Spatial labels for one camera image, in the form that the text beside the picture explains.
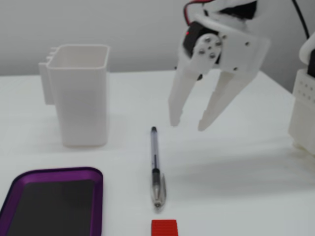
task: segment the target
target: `black cable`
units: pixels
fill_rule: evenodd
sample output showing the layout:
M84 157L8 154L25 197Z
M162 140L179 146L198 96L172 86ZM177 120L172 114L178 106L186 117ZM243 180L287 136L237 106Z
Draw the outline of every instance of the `black cable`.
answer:
M293 2L293 5L294 5L294 7L295 7L295 9L297 11L297 14L299 15L300 20L301 20L301 23L302 23L302 26L303 26L306 38L309 39L310 38L309 29L307 28L307 25L306 25L305 19L303 17L303 14L301 12L301 9L300 9L299 5L297 4L296 0L292 0L292 2Z

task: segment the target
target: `white container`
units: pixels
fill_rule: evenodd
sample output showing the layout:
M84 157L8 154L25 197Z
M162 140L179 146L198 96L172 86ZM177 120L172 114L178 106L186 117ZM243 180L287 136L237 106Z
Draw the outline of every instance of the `white container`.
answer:
M62 45L39 64L45 102L56 106L66 146L107 142L109 51L105 45Z

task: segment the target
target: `red eraser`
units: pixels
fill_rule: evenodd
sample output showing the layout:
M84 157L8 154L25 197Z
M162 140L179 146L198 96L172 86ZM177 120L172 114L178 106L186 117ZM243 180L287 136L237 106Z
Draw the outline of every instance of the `red eraser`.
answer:
M178 236L176 220L153 220L151 236Z

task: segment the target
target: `white 3d printed part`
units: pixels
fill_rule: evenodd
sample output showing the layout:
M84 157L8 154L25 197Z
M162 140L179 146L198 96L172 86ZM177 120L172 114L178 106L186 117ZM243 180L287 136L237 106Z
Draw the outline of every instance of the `white 3d printed part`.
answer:
M107 143L109 51L105 45L63 45L39 64L45 102L56 106L64 145Z
M289 134L295 142L315 155L315 78L307 69L297 72L293 95L296 98Z

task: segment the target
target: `ballpoint pen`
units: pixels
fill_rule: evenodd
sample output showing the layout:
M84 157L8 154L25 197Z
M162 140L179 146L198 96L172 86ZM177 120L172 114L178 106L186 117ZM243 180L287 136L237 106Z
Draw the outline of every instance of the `ballpoint pen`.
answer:
M158 131L151 129L151 154L152 154L152 201L156 209L160 209L166 199L165 178L159 169L158 156Z

